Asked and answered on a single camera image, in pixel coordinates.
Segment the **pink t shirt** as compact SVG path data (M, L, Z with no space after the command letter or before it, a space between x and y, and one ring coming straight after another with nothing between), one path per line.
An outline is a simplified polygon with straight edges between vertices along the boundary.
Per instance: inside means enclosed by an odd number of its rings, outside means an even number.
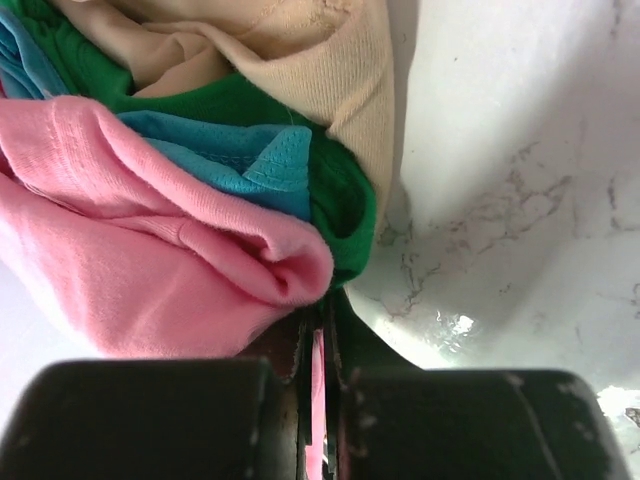
M333 274L311 225L196 180L72 96L1 103L1 258L97 361L233 358Z

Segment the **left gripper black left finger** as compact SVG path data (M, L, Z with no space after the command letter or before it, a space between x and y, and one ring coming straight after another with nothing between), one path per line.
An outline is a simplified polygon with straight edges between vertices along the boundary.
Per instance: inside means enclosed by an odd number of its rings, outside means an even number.
M302 479L313 311L233 358L67 361L9 422L13 479Z

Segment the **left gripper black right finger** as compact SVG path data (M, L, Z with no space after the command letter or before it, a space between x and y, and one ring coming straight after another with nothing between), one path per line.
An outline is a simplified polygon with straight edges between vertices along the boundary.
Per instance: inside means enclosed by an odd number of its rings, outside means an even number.
M329 479L626 479L597 401L562 370L422 369L324 304Z

